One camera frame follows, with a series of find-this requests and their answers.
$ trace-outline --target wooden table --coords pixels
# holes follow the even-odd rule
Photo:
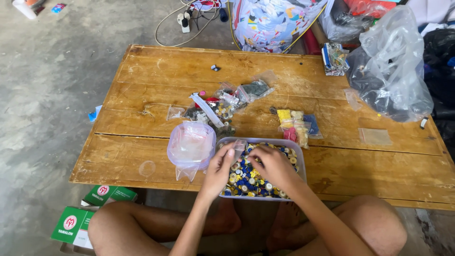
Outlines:
[[[234,115],[235,136],[282,138],[271,106],[315,113],[324,139],[310,140],[303,154],[320,199],[375,195],[395,206],[455,210],[455,166],[433,120],[422,130],[363,103],[355,112],[343,92],[346,77],[325,76],[320,56],[129,46],[70,182],[198,191],[204,174],[176,181],[167,158],[169,135],[182,122],[165,120],[169,106],[186,107],[192,92],[211,95],[218,82],[245,84],[268,69],[278,77],[275,92]],[[387,129],[393,145],[362,144],[359,127]]]

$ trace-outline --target knee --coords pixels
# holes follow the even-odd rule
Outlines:
[[[129,209],[132,207],[132,202],[118,201],[109,203],[100,207],[98,211],[90,219],[88,225],[88,235],[90,240],[96,240],[98,235],[105,236],[105,230],[108,229],[113,221],[125,217]]]
[[[355,196],[341,215],[376,255],[397,255],[406,243],[407,232],[397,211],[380,198]]]

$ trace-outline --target person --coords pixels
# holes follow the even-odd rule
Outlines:
[[[230,199],[222,199],[217,213],[207,217],[210,205],[228,181],[233,158],[232,144],[228,144],[211,159],[189,214],[132,202],[114,202],[100,208],[88,227],[96,255],[194,256],[201,236],[238,231],[241,221]],[[373,196],[355,196],[331,211],[278,150],[259,146],[250,152],[248,160],[293,200],[280,203],[266,241],[269,251],[290,249],[294,250],[289,254],[293,256],[394,256],[403,248],[406,230],[387,202]],[[309,222],[298,223],[294,204]],[[172,249],[160,244],[167,241],[175,241]]]

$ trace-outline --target foot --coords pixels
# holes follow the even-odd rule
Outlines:
[[[281,202],[275,222],[267,237],[266,246],[270,252],[293,249],[289,237],[292,230],[299,225],[300,209],[294,202]]]
[[[233,199],[221,198],[213,221],[219,227],[220,234],[232,234],[242,227],[240,217],[234,208]]]

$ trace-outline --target logo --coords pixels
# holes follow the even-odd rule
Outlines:
[[[106,195],[108,192],[109,192],[109,186],[105,186],[105,185],[99,187],[98,191],[97,191],[98,195]]]
[[[66,230],[70,230],[76,226],[77,218],[74,215],[68,216],[68,218],[65,219],[65,222],[63,222],[63,228]]]

